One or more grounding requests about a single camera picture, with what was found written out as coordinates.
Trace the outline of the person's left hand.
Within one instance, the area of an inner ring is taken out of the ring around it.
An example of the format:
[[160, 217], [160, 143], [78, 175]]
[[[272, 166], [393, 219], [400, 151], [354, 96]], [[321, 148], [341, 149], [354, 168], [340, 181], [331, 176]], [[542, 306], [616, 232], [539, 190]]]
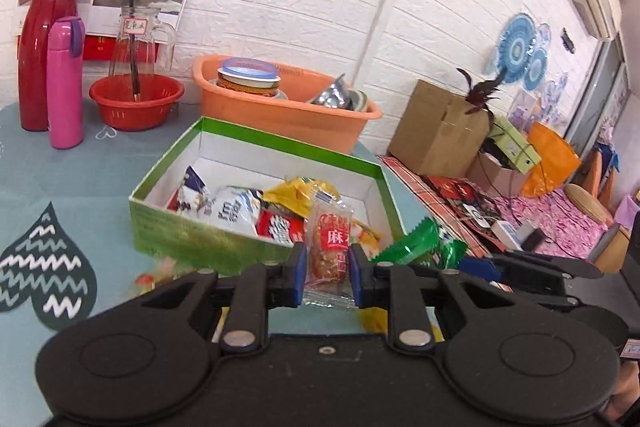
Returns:
[[639, 393], [638, 362], [625, 361], [620, 366], [614, 392], [603, 415], [610, 421], [618, 421], [639, 399]]

